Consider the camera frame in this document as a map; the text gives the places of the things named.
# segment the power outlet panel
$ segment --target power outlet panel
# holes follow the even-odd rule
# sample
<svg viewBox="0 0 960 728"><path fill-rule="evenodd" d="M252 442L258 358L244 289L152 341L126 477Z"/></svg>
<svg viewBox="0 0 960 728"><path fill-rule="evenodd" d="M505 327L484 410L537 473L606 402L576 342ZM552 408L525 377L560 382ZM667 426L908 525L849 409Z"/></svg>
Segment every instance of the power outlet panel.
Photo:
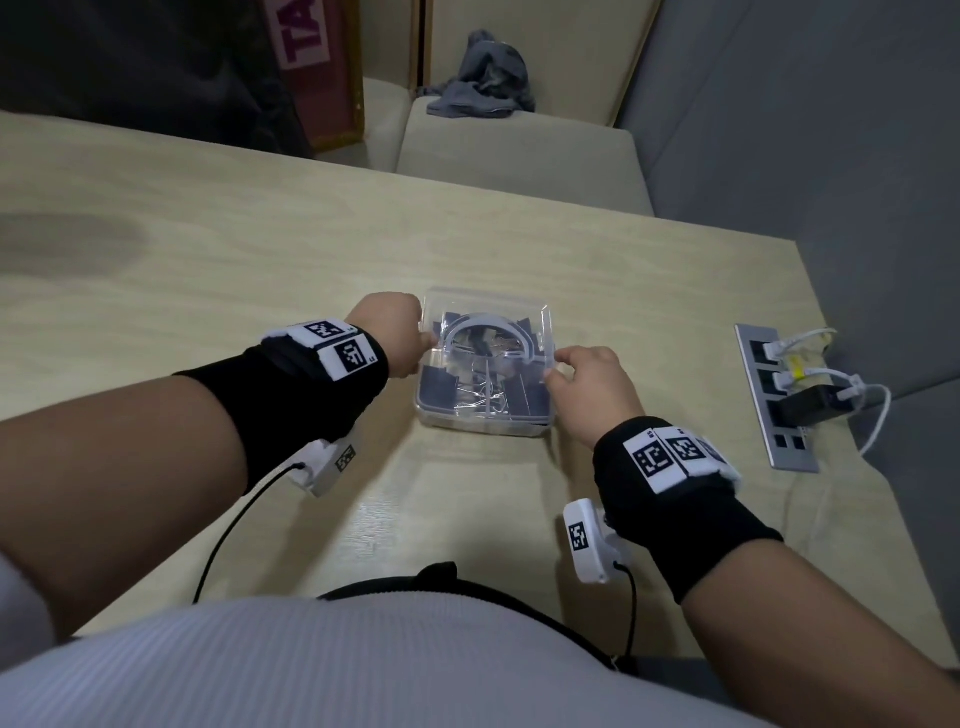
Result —
<svg viewBox="0 0 960 728"><path fill-rule="evenodd" d="M754 398L770 467L778 471L819 473L820 464L810 449L804 431L798 427L782 426L777 422L776 411L770 406L771 402L786 397L785 392L774 386L774 372L784 371L783 365L768 359L763 352L764 344L780 339L777 330L749 324L737 324L733 330L740 346L740 355L743 356L743 367L747 370L750 394Z"/></svg>

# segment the wooden table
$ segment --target wooden table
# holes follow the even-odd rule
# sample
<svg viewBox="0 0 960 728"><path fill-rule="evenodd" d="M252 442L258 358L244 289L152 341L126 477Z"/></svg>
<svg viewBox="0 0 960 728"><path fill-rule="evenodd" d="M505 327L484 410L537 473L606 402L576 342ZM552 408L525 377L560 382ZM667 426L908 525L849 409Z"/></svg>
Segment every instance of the wooden table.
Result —
<svg viewBox="0 0 960 728"><path fill-rule="evenodd" d="M560 344L614 347L647 410L713 440L745 476L743 500L787 543L956 665L889 486L847 428L817 432L819 475L767 465L732 327L824 324L792 242L9 114L0 185L0 416L233 355L372 291L539 296ZM588 453L556 433L422 427L414 383L392 382L364 416L367 447L333 493L277 487L251 510L206 598L318 595L453 559L465 578L622 649L625 585L579 584L562 531L564 505L596 497ZM188 603L231 516L87 631ZM641 549L636 561L638 652L699 654Z"/></svg>

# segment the plastic container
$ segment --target plastic container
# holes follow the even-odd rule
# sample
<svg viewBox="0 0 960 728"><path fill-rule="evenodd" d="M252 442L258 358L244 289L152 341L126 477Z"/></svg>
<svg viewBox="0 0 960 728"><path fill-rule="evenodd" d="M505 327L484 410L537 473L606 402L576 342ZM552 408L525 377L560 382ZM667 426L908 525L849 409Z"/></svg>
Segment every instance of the plastic container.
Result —
<svg viewBox="0 0 960 728"><path fill-rule="evenodd" d="M421 327L440 340L420 363L415 405L425 425L537 437L553 424L543 384L554 366L546 303L432 288Z"/></svg>

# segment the pink sign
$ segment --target pink sign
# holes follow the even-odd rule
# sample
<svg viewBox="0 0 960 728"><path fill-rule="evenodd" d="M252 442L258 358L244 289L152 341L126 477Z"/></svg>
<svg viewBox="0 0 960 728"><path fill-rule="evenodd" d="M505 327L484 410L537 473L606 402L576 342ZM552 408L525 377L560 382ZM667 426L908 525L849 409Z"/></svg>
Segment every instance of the pink sign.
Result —
<svg viewBox="0 0 960 728"><path fill-rule="evenodd" d="M322 0L264 0L263 7L281 70L330 61Z"/></svg>

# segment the hand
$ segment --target hand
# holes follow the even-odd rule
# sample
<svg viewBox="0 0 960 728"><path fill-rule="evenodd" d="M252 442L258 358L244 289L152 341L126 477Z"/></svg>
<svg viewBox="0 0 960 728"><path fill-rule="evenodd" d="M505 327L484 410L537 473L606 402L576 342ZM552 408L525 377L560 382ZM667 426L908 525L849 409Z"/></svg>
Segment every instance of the hand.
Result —
<svg viewBox="0 0 960 728"><path fill-rule="evenodd" d="M346 318L376 339L387 354L391 377L415 374L437 337L420 333L420 301L409 293L371 293Z"/></svg>
<svg viewBox="0 0 960 728"><path fill-rule="evenodd" d="M579 442L593 449L617 425L646 414L636 388L607 347L567 347L555 358L574 369L573 380L552 369L545 383L557 415Z"/></svg>

